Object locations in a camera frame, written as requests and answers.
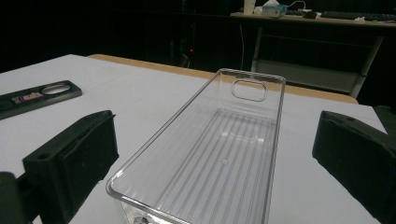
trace computer mouse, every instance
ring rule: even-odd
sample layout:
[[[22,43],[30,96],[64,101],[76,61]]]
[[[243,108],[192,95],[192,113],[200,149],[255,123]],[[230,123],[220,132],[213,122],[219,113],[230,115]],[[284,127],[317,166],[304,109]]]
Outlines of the computer mouse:
[[[314,11],[303,11],[303,18],[306,19],[316,19],[318,13]]]

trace dark background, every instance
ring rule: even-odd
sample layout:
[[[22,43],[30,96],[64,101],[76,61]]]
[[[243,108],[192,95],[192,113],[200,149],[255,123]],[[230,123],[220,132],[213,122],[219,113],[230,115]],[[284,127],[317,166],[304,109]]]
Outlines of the dark background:
[[[290,4],[292,1],[279,1]],[[394,13],[387,1],[307,0],[316,11]],[[41,63],[65,54],[95,53],[186,66],[216,72],[221,67],[249,70],[257,28],[253,20],[229,17],[243,0],[39,0],[7,1],[0,6],[0,72]],[[395,34],[383,30],[351,31],[269,22],[264,24],[260,57],[286,63],[359,72],[375,36],[385,40],[358,101],[394,105]],[[244,36],[242,66],[241,32]],[[279,37],[292,37],[285,40]],[[298,39],[340,42],[308,43]]]

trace white tabletop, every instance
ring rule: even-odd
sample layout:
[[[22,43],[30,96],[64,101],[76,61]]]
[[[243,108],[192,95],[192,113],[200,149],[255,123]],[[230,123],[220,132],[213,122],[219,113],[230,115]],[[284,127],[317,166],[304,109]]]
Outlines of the white tabletop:
[[[207,80],[67,55],[0,74],[0,94],[61,80],[78,85],[82,96],[0,120],[0,171],[21,175],[21,160],[30,152],[78,119],[110,109],[116,114],[120,158],[71,223],[125,223],[106,193],[106,181]],[[269,223],[379,223],[312,157],[322,110],[385,131],[370,106],[285,94]]]

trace desk leg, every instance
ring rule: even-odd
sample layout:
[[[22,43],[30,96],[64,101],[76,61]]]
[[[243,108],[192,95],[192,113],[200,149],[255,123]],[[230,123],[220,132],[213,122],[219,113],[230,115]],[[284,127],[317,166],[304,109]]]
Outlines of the desk leg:
[[[352,90],[349,94],[355,99],[356,97],[358,97],[359,91],[361,91],[361,87],[363,86],[364,80],[367,78],[367,74],[374,61],[375,55],[378,53],[378,50],[381,47],[383,40],[384,40],[384,36],[378,36],[375,38],[375,42],[366,59],[366,62],[363,65],[363,68],[361,69],[361,73],[356,77],[355,83],[353,84]]]
[[[260,44],[262,43],[262,27],[259,27],[256,39],[256,47],[254,49],[253,61],[251,62],[251,72],[257,71],[257,63],[259,60]]]

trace storage tray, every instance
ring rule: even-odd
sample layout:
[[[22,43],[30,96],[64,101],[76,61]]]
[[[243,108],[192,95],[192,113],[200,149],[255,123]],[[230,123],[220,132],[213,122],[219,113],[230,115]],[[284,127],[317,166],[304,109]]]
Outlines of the storage tray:
[[[283,77],[220,69],[107,182],[130,223],[266,223]]]

